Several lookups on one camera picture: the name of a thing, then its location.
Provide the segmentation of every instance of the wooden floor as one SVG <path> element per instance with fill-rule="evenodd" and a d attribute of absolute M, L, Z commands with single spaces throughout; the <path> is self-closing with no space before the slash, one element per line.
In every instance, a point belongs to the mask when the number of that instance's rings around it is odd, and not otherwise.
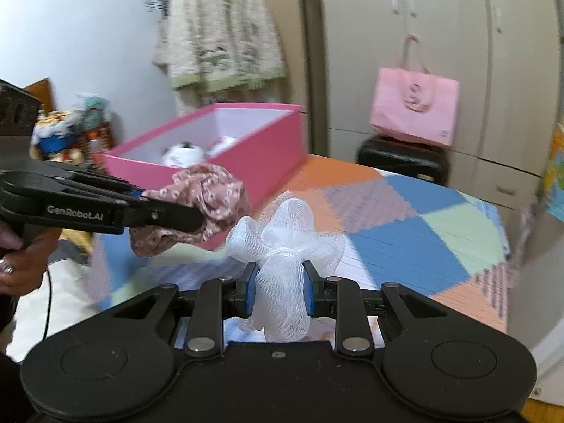
<path fill-rule="evenodd" d="M 529 423 L 564 423 L 564 407 L 529 399 L 522 412 Z"/>

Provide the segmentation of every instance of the white wall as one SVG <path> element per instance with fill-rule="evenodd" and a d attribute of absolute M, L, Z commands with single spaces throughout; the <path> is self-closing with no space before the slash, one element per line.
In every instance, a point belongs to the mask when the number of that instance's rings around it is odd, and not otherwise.
<path fill-rule="evenodd" d="M 0 78 L 24 87 L 50 77 L 60 109 L 77 92 L 108 98 L 120 139 L 175 117 L 168 79 L 151 63 L 159 12 L 143 0 L 0 0 L 0 8 Z"/>

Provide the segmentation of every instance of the silver screw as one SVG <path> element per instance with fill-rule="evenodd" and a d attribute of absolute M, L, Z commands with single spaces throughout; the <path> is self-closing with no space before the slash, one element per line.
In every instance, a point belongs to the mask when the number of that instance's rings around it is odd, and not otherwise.
<path fill-rule="evenodd" d="M 209 337 L 194 337 L 188 341 L 188 348 L 192 351 L 210 351 L 215 347 L 215 341 Z"/>
<path fill-rule="evenodd" d="M 343 340 L 343 348 L 349 351 L 364 351 L 370 348 L 370 341 L 364 337 L 349 337 Z"/>

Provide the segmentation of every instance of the colorful bag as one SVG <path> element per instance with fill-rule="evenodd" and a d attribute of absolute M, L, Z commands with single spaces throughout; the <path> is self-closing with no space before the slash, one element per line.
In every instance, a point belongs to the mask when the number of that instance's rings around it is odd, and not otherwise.
<path fill-rule="evenodd" d="M 408 70 L 410 42 L 417 44 L 423 73 Z M 421 60 L 419 39 L 405 38 L 399 68 L 381 68 L 370 124 L 379 134 L 409 143 L 449 147 L 455 131 L 459 83 L 431 75 Z"/>

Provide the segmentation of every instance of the pink storage box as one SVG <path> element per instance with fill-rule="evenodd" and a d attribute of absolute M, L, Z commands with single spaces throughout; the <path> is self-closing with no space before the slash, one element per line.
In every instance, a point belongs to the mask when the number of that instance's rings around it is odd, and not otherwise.
<path fill-rule="evenodd" d="M 143 189 L 172 184 L 180 169 L 161 165 L 171 145 L 189 141 L 210 147 L 222 136 L 238 143 L 207 162 L 242 180 L 257 207 L 279 189 L 304 161 L 302 107 L 273 103 L 221 103 L 206 106 L 104 154 L 107 170 Z"/>

